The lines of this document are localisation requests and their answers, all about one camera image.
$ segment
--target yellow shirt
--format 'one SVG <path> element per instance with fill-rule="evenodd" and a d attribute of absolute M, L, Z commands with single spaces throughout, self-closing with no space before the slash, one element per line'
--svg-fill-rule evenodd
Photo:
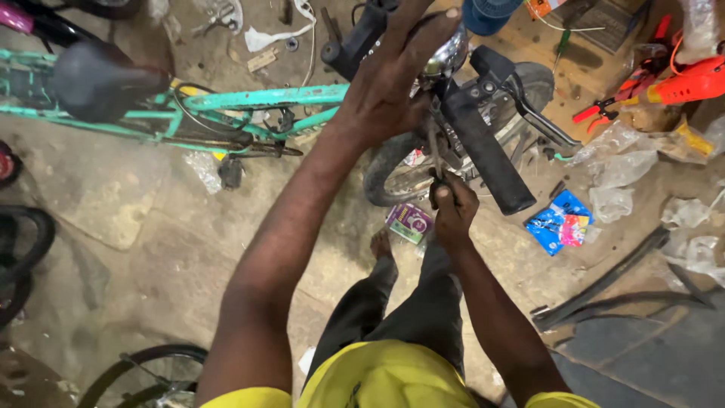
<path fill-rule="evenodd" d="M 237 390 L 202 408 L 290 407 L 276 388 Z M 353 343 L 322 363 L 297 402 L 298 408 L 478 408 L 453 366 L 432 350 L 398 340 Z M 538 393 L 525 408 L 599 408 L 570 393 Z"/>

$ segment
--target bicycle seat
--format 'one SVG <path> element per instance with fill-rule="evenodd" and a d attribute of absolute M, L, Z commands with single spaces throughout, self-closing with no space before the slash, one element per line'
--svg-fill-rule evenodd
<path fill-rule="evenodd" d="M 86 122 L 116 121 L 170 84 L 166 72 L 136 67 L 118 47 L 101 41 L 79 41 L 66 49 L 51 78 L 59 106 Z"/>

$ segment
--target person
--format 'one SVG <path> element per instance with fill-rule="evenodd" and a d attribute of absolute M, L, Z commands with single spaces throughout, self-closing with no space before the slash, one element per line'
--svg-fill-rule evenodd
<path fill-rule="evenodd" d="M 460 10 L 451 8 L 416 27 L 431 2 L 401 1 L 382 44 L 360 65 L 339 111 L 241 257 L 221 301 L 196 407 L 291 406 L 286 328 L 293 292 L 357 159 L 426 117 L 430 96 L 411 99 L 411 86 L 460 23 Z M 536 330 L 474 248 L 468 228 L 476 194 L 452 174 L 445 177 L 450 188 L 435 191 L 436 237 L 418 287 L 384 318 L 397 268 L 386 235 L 376 235 L 377 264 L 331 315 L 297 406 L 475 407 L 463 382 L 462 291 L 478 341 L 519 407 L 596 407 L 571 394 Z"/>

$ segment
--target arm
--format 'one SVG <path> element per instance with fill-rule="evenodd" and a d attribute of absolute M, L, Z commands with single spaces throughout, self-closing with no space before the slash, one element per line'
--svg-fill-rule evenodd
<path fill-rule="evenodd" d="M 196 405 L 231 391 L 271 387 L 291 393 L 286 326 L 294 288 L 340 186 L 369 147 L 412 130 L 430 98 L 408 95 L 430 56 L 453 34 L 457 9 L 406 41 L 432 0 L 402 2 L 378 51 L 361 64 L 342 106 L 292 176 L 242 256 L 222 299 L 217 332 Z"/>
<path fill-rule="evenodd" d="M 476 193 L 455 175 L 448 173 L 446 178 L 459 205 L 454 205 L 447 187 L 435 191 L 440 208 L 436 236 L 460 279 L 478 342 L 517 406 L 524 407 L 540 392 L 571 392 L 539 334 L 508 297 L 468 236 L 468 228 L 479 209 Z"/>

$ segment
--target hand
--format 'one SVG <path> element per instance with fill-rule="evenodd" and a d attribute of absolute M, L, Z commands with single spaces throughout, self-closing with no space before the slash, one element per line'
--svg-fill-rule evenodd
<path fill-rule="evenodd" d="M 436 238 L 444 248 L 458 245 L 468 239 L 468 229 L 479 210 L 479 197 L 455 174 L 445 171 L 443 177 L 452 187 L 441 186 L 435 191 L 438 215 L 436 216 Z"/>
<path fill-rule="evenodd" d="M 413 81 L 433 53 L 451 38 L 461 15 L 457 7 L 448 9 L 416 30 L 409 40 L 410 31 L 432 1 L 401 0 L 388 19 L 380 47 L 360 64 L 328 127 L 367 149 L 411 131 L 425 118 L 431 98 L 419 92 L 411 99 Z"/>

